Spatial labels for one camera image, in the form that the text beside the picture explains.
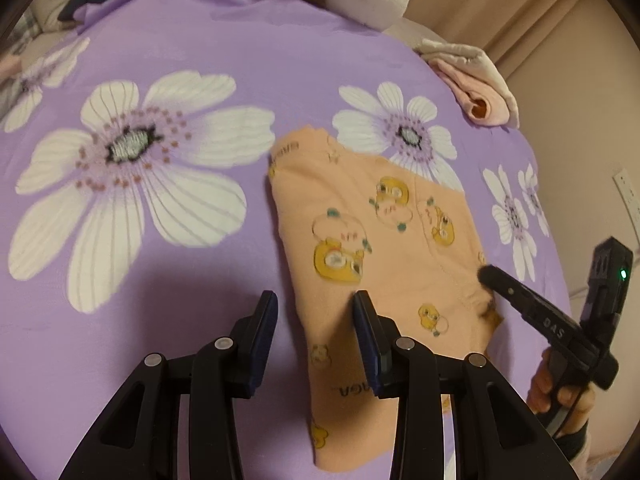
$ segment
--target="hand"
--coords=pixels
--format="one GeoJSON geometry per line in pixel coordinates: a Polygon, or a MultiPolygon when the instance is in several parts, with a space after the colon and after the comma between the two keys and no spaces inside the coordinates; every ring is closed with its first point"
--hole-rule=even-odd
{"type": "MultiPolygon", "coordinates": [[[[527,405],[533,413],[546,413],[551,408],[549,393],[553,388],[553,379],[548,368],[550,354],[551,348],[547,348],[542,353],[542,361],[538,371],[531,380],[531,388],[529,389],[529,395],[527,395],[527,405]]],[[[558,391],[558,402],[570,408],[578,394],[580,394],[578,386],[564,386],[558,391]]],[[[595,400],[596,392],[593,383],[590,383],[558,437],[580,431],[589,418],[595,400]]]]}

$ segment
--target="silver rivet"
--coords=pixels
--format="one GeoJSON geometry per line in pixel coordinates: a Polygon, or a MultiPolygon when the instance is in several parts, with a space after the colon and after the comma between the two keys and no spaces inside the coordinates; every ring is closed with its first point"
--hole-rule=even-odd
{"type": "Polygon", "coordinates": [[[470,354],[469,362],[476,368],[482,368],[486,364],[486,357],[482,354],[470,354]]]}
{"type": "Polygon", "coordinates": [[[410,337],[399,337],[396,339],[396,346],[402,350],[411,350],[415,346],[415,341],[410,337]]]}
{"type": "Polygon", "coordinates": [[[145,357],[145,365],[158,366],[162,362],[162,356],[160,354],[149,354],[145,357]]]}
{"type": "Polygon", "coordinates": [[[227,350],[234,345],[234,340],[231,339],[230,337],[221,337],[219,339],[216,339],[216,342],[213,343],[213,345],[218,350],[227,350]]]}

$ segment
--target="orange garment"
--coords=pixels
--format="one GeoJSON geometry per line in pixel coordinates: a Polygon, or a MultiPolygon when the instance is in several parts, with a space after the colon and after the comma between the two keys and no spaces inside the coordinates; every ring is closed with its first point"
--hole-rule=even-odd
{"type": "Polygon", "coordinates": [[[482,247],[462,193],[353,153],[324,130],[290,133],[271,158],[308,346],[316,465],[345,471],[393,447],[398,410],[367,385],[351,295],[368,290],[381,316],[436,353],[484,352],[495,311],[476,278],[482,247]]]}

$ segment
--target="beige curtain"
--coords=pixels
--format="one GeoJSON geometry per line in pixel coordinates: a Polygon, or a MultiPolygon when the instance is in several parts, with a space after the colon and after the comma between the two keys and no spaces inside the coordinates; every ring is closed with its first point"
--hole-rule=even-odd
{"type": "Polygon", "coordinates": [[[578,0],[411,0],[406,18],[484,49],[508,77],[578,0]]]}

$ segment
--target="black sleeve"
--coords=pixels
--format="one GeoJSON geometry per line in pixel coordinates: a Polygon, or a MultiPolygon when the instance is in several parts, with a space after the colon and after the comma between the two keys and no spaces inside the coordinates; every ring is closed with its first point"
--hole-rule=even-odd
{"type": "Polygon", "coordinates": [[[587,439],[587,424],[588,422],[585,423],[578,433],[561,436],[560,438],[555,439],[560,451],[562,451],[562,454],[564,454],[569,462],[571,462],[571,460],[573,460],[584,447],[584,443],[587,439]]]}

